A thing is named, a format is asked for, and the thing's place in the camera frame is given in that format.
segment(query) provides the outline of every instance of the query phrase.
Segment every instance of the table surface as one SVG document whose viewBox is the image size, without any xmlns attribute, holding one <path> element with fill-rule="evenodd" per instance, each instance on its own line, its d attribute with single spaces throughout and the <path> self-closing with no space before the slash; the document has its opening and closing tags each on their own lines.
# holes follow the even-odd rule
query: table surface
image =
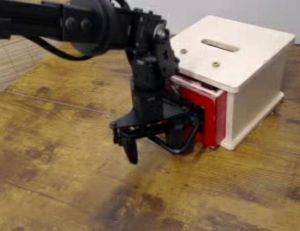
<svg viewBox="0 0 300 231">
<path fill-rule="evenodd" d="M 0 230 L 300 230 L 300 47 L 286 98 L 234 152 L 142 140 L 138 166 L 108 129 L 131 109 L 124 60 L 47 58 L 0 94 Z"/>
</svg>

